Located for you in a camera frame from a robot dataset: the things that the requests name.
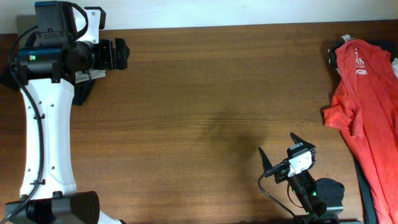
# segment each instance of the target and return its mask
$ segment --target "white backdrop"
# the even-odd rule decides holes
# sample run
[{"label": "white backdrop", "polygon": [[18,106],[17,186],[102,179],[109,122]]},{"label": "white backdrop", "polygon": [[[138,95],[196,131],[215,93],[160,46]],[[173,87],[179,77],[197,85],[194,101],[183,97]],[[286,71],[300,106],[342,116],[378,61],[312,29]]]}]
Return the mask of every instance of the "white backdrop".
[{"label": "white backdrop", "polygon": [[[16,16],[35,0],[0,0],[0,33],[16,33]],[[106,29],[234,26],[398,18],[398,0],[74,0],[101,6]]]}]

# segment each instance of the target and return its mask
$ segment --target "red shirt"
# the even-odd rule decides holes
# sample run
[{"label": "red shirt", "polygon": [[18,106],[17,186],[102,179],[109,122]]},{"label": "red shirt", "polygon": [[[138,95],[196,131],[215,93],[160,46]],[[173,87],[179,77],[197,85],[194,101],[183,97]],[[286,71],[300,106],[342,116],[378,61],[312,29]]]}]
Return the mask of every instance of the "red shirt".
[{"label": "red shirt", "polygon": [[361,164],[380,223],[398,224],[398,79],[390,53],[363,40],[336,50],[341,75],[324,111]]}]

